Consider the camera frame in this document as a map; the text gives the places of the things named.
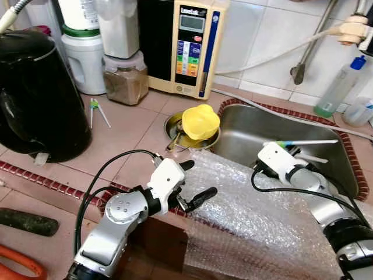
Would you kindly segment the dark green cucumber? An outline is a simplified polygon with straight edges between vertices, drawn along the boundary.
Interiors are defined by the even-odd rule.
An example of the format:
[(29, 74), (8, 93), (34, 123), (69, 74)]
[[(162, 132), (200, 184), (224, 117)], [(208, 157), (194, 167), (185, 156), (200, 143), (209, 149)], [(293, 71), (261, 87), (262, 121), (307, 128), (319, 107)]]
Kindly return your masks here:
[(58, 232), (59, 222), (51, 217), (0, 208), (0, 226), (9, 226), (35, 235), (51, 237)]

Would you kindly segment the white labelled bottle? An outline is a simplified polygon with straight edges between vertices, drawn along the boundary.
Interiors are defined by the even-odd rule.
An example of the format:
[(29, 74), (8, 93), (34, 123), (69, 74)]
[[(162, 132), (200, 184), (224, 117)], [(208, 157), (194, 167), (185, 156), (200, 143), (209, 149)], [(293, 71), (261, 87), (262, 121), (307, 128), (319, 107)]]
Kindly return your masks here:
[(99, 29), (95, 0), (58, 0), (64, 25), (75, 30)]

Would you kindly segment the white chopsticks green hinge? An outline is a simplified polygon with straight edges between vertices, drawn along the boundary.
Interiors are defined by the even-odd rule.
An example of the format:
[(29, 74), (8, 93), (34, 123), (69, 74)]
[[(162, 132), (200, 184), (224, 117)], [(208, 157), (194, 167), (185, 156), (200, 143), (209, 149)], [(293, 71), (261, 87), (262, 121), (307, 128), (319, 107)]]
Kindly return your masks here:
[(94, 98), (90, 98), (90, 102), (89, 102), (89, 107), (90, 107), (90, 128), (93, 128), (93, 123), (94, 123), (94, 115), (95, 115), (95, 111), (98, 111), (99, 114), (101, 115), (102, 117), (102, 120), (104, 120), (105, 124), (107, 125), (108, 128), (112, 128), (112, 126), (110, 125), (110, 122), (103, 110), (103, 107), (101, 107), (101, 104)]

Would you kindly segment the black electric kettle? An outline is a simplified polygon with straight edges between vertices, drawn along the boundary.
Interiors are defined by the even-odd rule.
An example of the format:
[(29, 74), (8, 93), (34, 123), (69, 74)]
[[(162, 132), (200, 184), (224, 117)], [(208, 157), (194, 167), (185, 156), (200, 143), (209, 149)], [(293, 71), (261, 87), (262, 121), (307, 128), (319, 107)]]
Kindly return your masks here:
[(61, 163), (91, 141), (85, 105), (54, 40), (37, 30), (0, 34), (0, 144)]

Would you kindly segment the yellow plastic bowl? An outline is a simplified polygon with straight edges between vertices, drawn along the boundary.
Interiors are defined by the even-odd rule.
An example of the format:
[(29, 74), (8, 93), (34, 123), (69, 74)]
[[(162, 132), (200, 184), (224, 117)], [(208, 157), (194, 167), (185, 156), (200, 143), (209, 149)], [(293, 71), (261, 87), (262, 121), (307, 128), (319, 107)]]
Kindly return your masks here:
[(181, 125), (189, 138), (205, 141), (218, 133), (220, 117), (210, 105), (200, 104), (183, 111)]

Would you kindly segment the clear plastic cup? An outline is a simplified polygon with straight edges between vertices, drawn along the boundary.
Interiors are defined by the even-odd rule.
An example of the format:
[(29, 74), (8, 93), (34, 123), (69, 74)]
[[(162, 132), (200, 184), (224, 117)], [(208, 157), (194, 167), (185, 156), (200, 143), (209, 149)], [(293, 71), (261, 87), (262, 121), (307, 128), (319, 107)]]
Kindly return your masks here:
[(343, 112), (343, 121), (353, 127), (369, 123), (373, 118), (373, 98), (360, 96)]

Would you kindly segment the maroon plastic container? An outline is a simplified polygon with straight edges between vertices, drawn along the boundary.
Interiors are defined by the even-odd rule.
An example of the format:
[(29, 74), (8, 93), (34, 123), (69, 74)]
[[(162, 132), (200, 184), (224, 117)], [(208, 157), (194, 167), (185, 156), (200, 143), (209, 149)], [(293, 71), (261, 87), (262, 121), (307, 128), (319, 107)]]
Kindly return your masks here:
[(45, 35), (48, 35), (49, 37), (52, 36), (52, 30), (48, 26), (32, 26), (28, 28), (29, 30), (35, 30), (35, 32), (41, 32)]

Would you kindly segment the orange curved plastic item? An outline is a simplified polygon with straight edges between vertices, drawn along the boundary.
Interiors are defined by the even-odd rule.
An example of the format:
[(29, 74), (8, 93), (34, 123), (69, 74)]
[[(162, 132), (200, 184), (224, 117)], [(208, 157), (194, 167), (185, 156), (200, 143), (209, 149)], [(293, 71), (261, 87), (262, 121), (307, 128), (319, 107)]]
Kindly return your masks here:
[(0, 263), (0, 280), (47, 280), (48, 273), (45, 267), (19, 251), (0, 244), (0, 257), (7, 258), (34, 273), (33, 276), (24, 275)]

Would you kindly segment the clear bottle blue cap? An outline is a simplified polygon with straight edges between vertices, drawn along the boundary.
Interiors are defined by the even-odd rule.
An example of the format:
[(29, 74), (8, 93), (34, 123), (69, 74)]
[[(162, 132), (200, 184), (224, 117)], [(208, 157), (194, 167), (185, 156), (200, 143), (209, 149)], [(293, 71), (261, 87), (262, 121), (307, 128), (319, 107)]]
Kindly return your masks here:
[(326, 89), (324, 95), (314, 106), (314, 114), (320, 117), (329, 118), (337, 112), (339, 105), (349, 95), (350, 91), (356, 85), (362, 67), (367, 62), (363, 54), (341, 67), (332, 82)]

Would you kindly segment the white chopsticks frog holder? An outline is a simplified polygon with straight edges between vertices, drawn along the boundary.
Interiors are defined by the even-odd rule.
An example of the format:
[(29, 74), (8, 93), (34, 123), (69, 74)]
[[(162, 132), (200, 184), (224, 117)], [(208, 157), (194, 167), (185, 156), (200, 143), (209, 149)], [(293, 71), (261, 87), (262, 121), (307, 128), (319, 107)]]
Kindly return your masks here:
[(295, 139), (295, 141), (275, 141), (276, 144), (282, 147), (335, 144), (336, 142), (338, 142), (338, 139)]

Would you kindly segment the round steel bowl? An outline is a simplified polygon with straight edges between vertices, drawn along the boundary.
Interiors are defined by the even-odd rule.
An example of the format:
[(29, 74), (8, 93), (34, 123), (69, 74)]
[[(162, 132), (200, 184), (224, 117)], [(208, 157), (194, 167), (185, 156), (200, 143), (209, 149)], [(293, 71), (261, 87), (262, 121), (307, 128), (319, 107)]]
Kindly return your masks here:
[[(166, 133), (166, 136), (171, 139), (175, 135), (176, 131), (181, 130), (183, 131), (182, 125), (181, 125), (181, 119), (182, 119), (182, 112), (179, 112), (178, 114), (171, 115), (170, 119), (168, 119), (164, 124), (164, 130)], [(186, 133), (183, 131), (183, 135), (180, 138), (180, 141), (176, 145), (174, 150), (178, 150), (179, 152), (183, 152), (187, 149), (194, 149), (194, 150), (202, 150), (202, 149), (210, 149), (212, 146), (215, 146), (217, 142), (220, 139), (220, 128), (218, 131), (213, 134), (208, 139), (192, 139), (189, 138), (189, 136), (186, 135)]]

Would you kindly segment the jar of brown powder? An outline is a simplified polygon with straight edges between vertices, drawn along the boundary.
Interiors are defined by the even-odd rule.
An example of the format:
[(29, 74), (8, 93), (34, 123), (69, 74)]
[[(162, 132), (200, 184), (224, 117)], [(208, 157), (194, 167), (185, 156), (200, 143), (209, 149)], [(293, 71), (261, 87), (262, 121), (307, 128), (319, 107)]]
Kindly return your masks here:
[(149, 92), (147, 66), (141, 51), (128, 59), (103, 56), (104, 81), (109, 100), (137, 105)]

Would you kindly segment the clear bubble wrap sheet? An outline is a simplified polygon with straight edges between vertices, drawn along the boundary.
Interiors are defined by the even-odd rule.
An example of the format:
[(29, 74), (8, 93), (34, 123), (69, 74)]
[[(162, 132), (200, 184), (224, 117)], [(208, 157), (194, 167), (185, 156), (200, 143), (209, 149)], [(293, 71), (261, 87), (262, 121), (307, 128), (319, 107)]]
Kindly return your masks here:
[[(191, 155), (195, 166), (220, 157), (208, 151)], [(212, 187), (195, 179), (192, 170), (183, 188), (188, 198)], [(298, 194), (270, 192), (258, 198), (253, 188), (227, 187), (226, 179), (219, 180), (217, 195), (189, 214), (186, 273), (210, 280), (373, 280), (373, 264), (343, 272)]]

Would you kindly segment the steel sink basin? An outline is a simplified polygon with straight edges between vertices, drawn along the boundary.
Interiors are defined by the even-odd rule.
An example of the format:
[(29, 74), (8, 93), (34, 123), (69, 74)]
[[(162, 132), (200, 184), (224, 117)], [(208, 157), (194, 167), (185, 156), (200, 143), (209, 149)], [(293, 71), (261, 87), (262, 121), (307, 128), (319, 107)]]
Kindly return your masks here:
[(269, 114), (247, 104), (227, 104), (222, 107), (221, 133), (212, 152), (244, 166), (253, 167), (264, 142), (270, 141), (332, 141), (333, 144), (300, 146), (303, 155), (323, 159), (312, 164), (322, 174), (332, 176), (360, 201), (368, 198), (368, 187), (360, 167), (353, 163), (346, 141), (336, 131), (291, 121)]

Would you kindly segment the grey metal pipe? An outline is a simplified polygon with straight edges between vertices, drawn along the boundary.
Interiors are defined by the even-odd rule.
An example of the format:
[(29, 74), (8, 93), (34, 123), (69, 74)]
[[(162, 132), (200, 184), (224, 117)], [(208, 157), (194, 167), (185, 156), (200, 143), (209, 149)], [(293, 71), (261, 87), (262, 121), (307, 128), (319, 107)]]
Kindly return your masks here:
[[(339, 0), (329, 0), (329, 3), (324, 13), (321, 16), (319, 24), (317, 24), (317, 27), (315, 29), (315, 34), (319, 34), (327, 26), (327, 21), (329, 19), (329, 16), (333, 12), (338, 1)], [(306, 73), (306, 67), (307, 67), (307, 64), (309, 63), (310, 56), (315, 51), (315, 46), (316, 46), (316, 39), (312, 40), (312, 42), (307, 45), (298, 64), (296, 64), (294, 67), (290, 69), (290, 74), (291, 74), (291, 77), (293, 78), (294, 85), (301, 85), (301, 83), (303, 83), (305, 73)]]

